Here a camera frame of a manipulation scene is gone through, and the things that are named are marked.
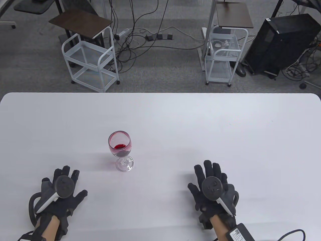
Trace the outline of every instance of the white table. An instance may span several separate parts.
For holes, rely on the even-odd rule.
[[[187,189],[196,183],[193,166],[210,159],[239,192],[237,221],[256,241],[295,228],[319,240],[320,123],[313,94],[7,94],[0,236],[17,240],[31,230],[30,196],[70,165],[80,170],[76,191],[88,197],[64,240],[211,241]],[[132,138],[135,166],[126,173],[108,149],[115,130]]]

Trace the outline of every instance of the wine glass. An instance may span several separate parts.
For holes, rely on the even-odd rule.
[[[115,131],[109,136],[108,144],[111,153],[119,157],[116,161],[117,169],[122,172],[130,171],[134,166],[134,160],[128,156],[132,150],[129,134],[122,130]]]

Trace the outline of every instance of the glass base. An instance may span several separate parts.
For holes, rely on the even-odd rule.
[[[116,161],[116,167],[121,172],[128,172],[134,167],[134,160],[130,156],[121,157]]]

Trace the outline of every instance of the black computer tower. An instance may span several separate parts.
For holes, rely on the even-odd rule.
[[[243,63],[252,74],[266,72],[277,76],[309,48],[320,30],[320,24],[307,13],[267,18]]]

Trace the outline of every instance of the glass stem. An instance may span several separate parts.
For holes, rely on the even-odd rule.
[[[122,157],[121,160],[120,160],[120,163],[121,163],[123,166],[127,166],[127,165],[128,165],[127,156]]]

